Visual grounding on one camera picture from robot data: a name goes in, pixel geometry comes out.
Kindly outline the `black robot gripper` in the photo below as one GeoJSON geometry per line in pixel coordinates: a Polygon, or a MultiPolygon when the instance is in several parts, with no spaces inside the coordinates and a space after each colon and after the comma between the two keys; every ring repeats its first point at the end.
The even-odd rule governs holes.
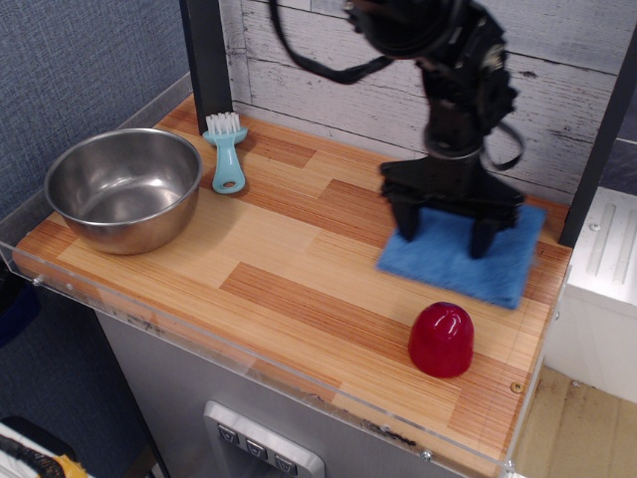
{"type": "Polygon", "coordinates": [[[517,224],[524,195],[490,174],[476,154],[455,159],[425,156],[384,162],[382,195],[391,204],[398,232],[411,242],[424,207],[476,219],[470,255],[483,258],[501,229],[517,224]]]}

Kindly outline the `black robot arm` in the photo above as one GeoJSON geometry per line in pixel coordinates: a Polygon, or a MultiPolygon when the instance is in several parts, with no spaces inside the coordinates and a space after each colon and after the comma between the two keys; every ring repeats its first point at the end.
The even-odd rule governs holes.
{"type": "Polygon", "coordinates": [[[427,154],[380,167],[400,235],[416,237],[424,207],[471,217],[469,254],[484,257],[496,235],[517,224],[524,201],[485,166],[494,129],[523,143],[504,122],[517,92],[503,29],[475,1],[352,1],[345,10],[374,49],[391,60],[412,60],[422,73],[427,154]]]}

